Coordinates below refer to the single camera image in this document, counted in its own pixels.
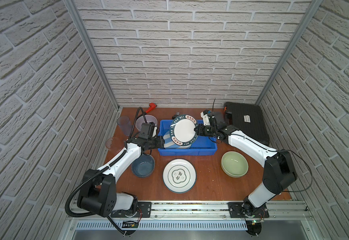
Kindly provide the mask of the right robot arm base plate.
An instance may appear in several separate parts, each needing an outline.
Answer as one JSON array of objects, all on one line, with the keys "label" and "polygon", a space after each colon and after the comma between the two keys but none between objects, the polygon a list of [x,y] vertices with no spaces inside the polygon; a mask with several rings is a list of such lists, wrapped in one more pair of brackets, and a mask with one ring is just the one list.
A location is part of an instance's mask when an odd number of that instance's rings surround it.
[{"label": "right robot arm base plate", "polygon": [[260,207],[252,207],[248,202],[228,202],[228,210],[231,218],[269,218],[266,204]]}]

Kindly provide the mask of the green rim lettered plate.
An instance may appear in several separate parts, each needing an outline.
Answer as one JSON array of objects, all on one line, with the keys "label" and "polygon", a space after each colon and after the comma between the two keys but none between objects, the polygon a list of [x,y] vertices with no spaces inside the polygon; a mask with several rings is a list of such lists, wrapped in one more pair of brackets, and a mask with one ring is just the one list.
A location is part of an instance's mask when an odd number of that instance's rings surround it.
[{"label": "green rim lettered plate", "polygon": [[195,128],[197,120],[190,115],[179,115],[172,120],[169,128],[169,136],[174,144],[180,147],[192,145],[198,138]]}]

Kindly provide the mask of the white plate green clover motif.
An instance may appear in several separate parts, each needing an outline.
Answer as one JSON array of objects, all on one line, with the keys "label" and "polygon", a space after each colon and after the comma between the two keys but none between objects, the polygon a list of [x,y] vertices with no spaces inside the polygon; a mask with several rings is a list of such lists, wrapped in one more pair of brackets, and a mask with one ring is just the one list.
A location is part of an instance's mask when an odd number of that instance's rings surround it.
[{"label": "white plate green clover motif", "polygon": [[163,182],[174,193],[183,194],[190,191],[197,180],[194,166],[184,159],[170,161],[163,170]]}]

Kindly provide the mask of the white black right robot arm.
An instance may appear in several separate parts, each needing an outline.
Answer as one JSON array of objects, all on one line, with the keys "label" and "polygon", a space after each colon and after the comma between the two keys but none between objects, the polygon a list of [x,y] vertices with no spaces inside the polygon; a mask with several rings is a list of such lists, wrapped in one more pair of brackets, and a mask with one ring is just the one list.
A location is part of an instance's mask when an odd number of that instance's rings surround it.
[{"label": "white black right robot arm", "polygon": [[298,179],[291,154],[287,150],[269,148],[232,125],[218,127],[200,124],[195,127],[195,132],[243,151],[264,168],[261,184],[244,200],[243,207],[247,210],[260,208]]}]

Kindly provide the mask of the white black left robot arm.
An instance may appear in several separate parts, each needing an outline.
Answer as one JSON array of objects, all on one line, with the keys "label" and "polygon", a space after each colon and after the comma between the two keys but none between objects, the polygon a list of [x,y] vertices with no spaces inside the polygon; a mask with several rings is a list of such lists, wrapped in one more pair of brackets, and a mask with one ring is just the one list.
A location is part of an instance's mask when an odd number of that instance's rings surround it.
[{"label": "white black left robot arm", "polygon": [[148,139],[132,138],[125,147],[108,163],[97,170],[89,169],[84,173],[82,183],[73,195],[78,194],[77,206],[86,213],[79,217],[98,215],[108,217],[115,211],[126,211],[128,214],[137,212],[137,197],[116,192],[116,183],[123,172],[145,151],[159,149],[164,146],[161,136]]}]

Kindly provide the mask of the left robot arm base plate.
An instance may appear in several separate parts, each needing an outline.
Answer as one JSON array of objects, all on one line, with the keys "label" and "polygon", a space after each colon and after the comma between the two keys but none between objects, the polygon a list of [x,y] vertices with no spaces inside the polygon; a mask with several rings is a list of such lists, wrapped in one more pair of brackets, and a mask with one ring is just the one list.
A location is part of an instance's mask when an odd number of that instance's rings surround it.
[{"label": "left robot arm base plate", "polygon": [[112,218],[149,218],[151,214],[152,202],[137,201],[128,210],[118,210],[111,213]]}]

